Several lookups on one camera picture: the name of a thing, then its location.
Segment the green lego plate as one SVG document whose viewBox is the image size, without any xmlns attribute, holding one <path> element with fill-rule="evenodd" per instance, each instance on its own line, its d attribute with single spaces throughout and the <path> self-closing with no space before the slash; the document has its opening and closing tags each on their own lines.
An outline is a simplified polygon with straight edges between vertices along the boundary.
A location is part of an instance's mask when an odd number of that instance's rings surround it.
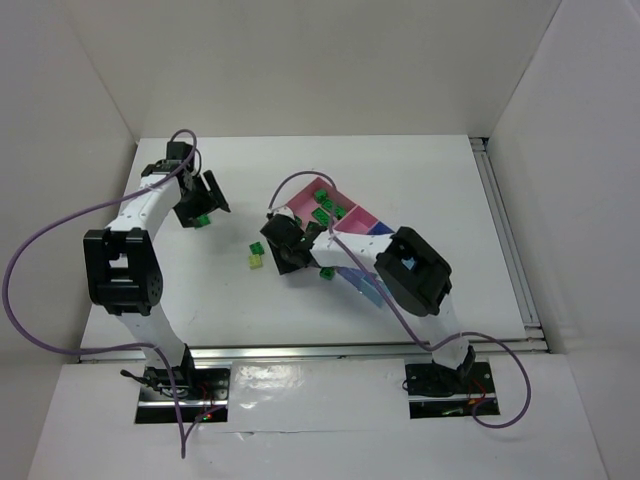
<svg viewBox="0 0 640 480">
<path fill-rule="evenodd" d="M 318 208 L 312 212 L 312 217 L 321 225 L 327 226 L 330 216 L 322 209 Z"/>
</svg>

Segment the multicolour compartment tray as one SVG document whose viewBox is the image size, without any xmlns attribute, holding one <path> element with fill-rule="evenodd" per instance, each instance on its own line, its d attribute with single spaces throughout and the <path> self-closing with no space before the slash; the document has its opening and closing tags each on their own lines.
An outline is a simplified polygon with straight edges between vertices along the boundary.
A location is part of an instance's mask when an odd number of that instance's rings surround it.
<svg viewBox="0 0 640 480">
<path fill-rule="evenodd" d="M 285 213 L 294 218 L 303 230 L 308 229 L 312 223 L 319 224 L 313 217 L 312 212 L 318 208 L 324 210 L 328 215 L 330 211 L 322 208 L 323 202 L 318 202 L 314 198 L 314 193 L 319 189 L 325 189 L 327 199 L 334 202 L 334 206 L 343 207 L 347 213 L 342 219 L 334 219 L 334 229 L 339 232 L 361 235 L 384 235 L 391 234 L 393 230 L 382 223 L 378 218 L 369 213 L 362 206 L 358 205 L 347 196 L 339 193 L 326 180 L 316 177 L 302 190 L 296 193 L 288 202 L 274 210 L 275 213 Z M 383 308 L 386 302 L 374 287 L 373 283 L 366 275 L 351 263 L 334 267 L 335 277 L 340 276 L 349 282 L 362 296 L 373 303 L 378 308 Z"/>
</svg>

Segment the green square lego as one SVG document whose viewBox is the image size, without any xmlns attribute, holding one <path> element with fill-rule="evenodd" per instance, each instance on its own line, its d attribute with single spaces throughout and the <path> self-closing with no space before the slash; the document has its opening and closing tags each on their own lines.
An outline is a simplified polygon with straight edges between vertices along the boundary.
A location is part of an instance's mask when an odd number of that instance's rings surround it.
<svg viewBox="0 0 640 480">
<path fill-rule="evenodd" d="M 343 207 L 337 206 L 334 213 L 337 219 L 342 219 L 346 215 L 347 211 Z"/>
</svg>

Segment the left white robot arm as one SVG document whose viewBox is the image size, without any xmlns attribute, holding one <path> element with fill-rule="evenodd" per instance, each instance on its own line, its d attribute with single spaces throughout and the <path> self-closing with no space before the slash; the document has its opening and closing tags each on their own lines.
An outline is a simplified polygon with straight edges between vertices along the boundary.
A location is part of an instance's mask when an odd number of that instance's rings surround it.
<svg viewBox="0 0 640 480">
<path fill-rule="evenodd" d="M 165 157 L 141 173 L 138 195 L 108 226 L 83 238 L 91 301 L 143 345 L 149 385 L 167 385 L 170 375 L 181 388 L 196 383 L 190 349 L 160 305 L 164 283 L 153 240 L 170 213 L 183 228 L 196 229 L 210 213 L 231 211 L 212 171 L 199 170 L 198 157 L 194 145 L 168 141 Z"/>
</svg>

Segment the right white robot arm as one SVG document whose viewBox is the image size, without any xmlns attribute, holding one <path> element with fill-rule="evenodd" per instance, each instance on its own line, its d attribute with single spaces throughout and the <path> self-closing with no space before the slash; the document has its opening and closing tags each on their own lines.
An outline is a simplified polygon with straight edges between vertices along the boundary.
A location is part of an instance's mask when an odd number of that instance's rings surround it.
<svg viewBox="0 0 640 480">
<path fill-rule="evenodd" d="M 449 263 L 415 230 L 367 235 L 324 226 L 303 230 L 291 214 L 270 213 L 260 230 L 281 274 L 305 268 L 357 268 L 439 375 L 462 383 L 475 351 L 462 335 L 451 300 Z"/>
</svg>

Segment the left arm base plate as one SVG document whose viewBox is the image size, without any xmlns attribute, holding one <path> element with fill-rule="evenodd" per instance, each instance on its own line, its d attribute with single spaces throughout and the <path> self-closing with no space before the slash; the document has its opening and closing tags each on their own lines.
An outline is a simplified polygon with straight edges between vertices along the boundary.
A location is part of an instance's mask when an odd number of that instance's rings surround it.
<svg viewBox="0 0 640 480">
<path fill-rule="evenodd" d="M 201 416 L 202 423 L 226 423 L 231 386 L 231 366 L 197 368 L 192 387 L 177 383 L 177 397 L 185 424 Z M 142 384 L 134 422 L 139 425 L 175 424 L 172 390 L 168 382 Z"/>
</svg>

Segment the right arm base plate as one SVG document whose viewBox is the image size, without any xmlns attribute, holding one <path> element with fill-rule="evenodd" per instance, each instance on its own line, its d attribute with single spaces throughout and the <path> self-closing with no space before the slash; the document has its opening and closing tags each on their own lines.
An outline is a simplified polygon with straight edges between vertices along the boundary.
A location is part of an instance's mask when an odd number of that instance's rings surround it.
<svg viewBox="0 0 640 480">
<path fill-rule="evenodd" d="M 462 381 L 448 378 L 433 363 L 405 365 L 401 385 L 408 395 L 411 419 L 497 416 L 500 407 L 488 361 L 476 362 Z"/>
</svg>

